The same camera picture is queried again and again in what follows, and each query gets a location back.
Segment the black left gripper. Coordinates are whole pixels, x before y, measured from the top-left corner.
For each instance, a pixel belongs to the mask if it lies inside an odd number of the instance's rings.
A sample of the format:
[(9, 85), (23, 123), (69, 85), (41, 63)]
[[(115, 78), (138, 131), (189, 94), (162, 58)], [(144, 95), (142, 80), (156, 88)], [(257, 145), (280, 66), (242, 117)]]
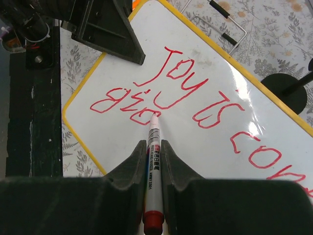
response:
[(128, 17), (131, 0), (44, 0), (46, 15), (74, 26), (72, 39), (142, 65), (145, 54)]

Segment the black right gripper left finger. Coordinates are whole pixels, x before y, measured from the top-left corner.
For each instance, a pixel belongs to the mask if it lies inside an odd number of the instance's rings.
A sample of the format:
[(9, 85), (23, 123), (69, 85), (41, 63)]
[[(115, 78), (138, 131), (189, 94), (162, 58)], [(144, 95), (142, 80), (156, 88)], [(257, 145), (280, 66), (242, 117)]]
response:
[(139, 141), (131, 155), (103, 177), (1, 180), (1, 234), (139, 234), (146, 151), (146, 141)]

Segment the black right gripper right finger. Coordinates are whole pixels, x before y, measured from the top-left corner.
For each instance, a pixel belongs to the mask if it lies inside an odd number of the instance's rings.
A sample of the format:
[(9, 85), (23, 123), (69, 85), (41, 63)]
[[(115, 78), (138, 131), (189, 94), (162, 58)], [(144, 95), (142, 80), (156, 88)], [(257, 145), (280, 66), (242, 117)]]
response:
[(206, 179), (161, 142), (165, 221), (171, 235), (310, 235), (313, 207), (297, 183)]

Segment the yellow framed whiteboard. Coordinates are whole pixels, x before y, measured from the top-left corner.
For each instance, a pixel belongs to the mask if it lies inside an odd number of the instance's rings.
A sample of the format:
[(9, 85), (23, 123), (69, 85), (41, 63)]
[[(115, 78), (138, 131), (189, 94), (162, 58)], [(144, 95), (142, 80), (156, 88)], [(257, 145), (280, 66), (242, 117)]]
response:
[(63, 109), (103, 173), (161, 138), (205, 178), (291, 180), (313, 194), (313, 130), (164, 0), (130, 15), (143, 65), (102, 54)]

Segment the red whiteboard marker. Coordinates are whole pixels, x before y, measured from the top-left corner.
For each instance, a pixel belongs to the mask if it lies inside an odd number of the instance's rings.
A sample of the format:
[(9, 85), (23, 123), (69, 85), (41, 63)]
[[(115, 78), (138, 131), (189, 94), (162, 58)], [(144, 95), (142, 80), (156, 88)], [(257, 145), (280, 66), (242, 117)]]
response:
[(164, 212), (161, 178), (161, 140), (158, 117), (150, 119), (147, 148), (147, 183), (143, 213), (144, 233), (160, 235), (163, 233)]

